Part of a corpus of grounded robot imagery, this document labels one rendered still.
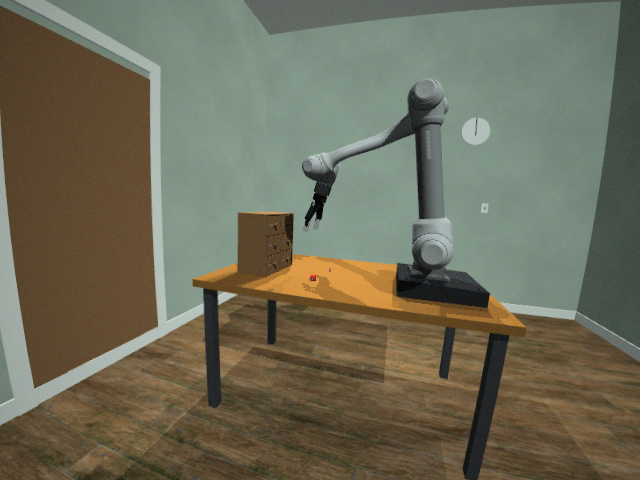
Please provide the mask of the dark brown drawer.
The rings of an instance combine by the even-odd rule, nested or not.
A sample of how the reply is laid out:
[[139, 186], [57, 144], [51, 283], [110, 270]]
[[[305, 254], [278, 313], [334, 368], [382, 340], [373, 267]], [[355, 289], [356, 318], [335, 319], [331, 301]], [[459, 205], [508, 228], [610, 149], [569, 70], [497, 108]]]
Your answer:
[[280, 239], [281, 234], [267, 236], [267, 255], [280, 251]]
[[280, 269], [280, 253], [267, 256], [266, 275], [273, 273], [279, 269]]
[[281, 234], [281, 251], [292, 248], [292, 233], [287, 232]]
[[281, 216], [267, 215], [267, 235], [276, 233], [281, 233]]
[[282, 215], [281, 232], [293, 231], [293, 215]]
[[288, 249], [281, 252], [281, 266], [280, 269], [292, 264], [292, 249]]

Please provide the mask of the small brown chest of drawers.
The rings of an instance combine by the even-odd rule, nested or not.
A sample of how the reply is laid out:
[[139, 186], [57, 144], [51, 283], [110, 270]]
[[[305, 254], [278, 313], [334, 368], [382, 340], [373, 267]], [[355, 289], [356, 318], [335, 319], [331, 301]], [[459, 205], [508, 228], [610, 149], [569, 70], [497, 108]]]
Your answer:
[[267, 255], [267, 215], [280, 215], [282, 226], [282, 215], [293, 215], [294, 213], [272, 213], [272, 214], [255, 214], [255, 213], [238, 213], [238, 272], [268, 276], [266, 275], [267, 256], [280, 253], [281, 266], [281, 239], [280, 251]]

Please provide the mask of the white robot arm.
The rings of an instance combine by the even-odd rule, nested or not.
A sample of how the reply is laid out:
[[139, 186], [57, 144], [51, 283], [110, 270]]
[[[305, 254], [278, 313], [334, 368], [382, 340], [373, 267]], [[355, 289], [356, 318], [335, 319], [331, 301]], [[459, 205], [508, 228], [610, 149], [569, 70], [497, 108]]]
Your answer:
[[339, 162], [415, 134], [419, 219], [412, 227], [414, 260], [408, 270], [411, 277], [445, 282], [451, 279], [444, 266], [454, 252], [451, 222], [444, 218], [440, 127], [448, 107], [438, 81], [417, 81], [408, 94], [408, 113], [386, 131], [328, 154], [310, 156], [302, 164], [305, 175], [316, 181], [314, 192], [326, 197], [336, 180]]

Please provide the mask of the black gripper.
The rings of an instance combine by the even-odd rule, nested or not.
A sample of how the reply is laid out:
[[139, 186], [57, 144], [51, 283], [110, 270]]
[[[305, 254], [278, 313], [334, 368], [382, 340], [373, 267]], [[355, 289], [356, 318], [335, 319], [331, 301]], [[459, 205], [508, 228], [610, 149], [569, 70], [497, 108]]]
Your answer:
[[322, 220], [323, 207], [324, 207], [324, 203], [327, 200], [327, 197], [314, 193], [313, 200], [315, 200], [315, 203], [314, 202], [311, 203], [311, 206], [305, 216], [306, 220], [302, 230], [305, 232], [308, 231], [310, 220], [312, 219], [315, 212], [316, 212], [316, 219], [313, 225], [313, 229], [317, 230], [319, 222], [320, 220]]

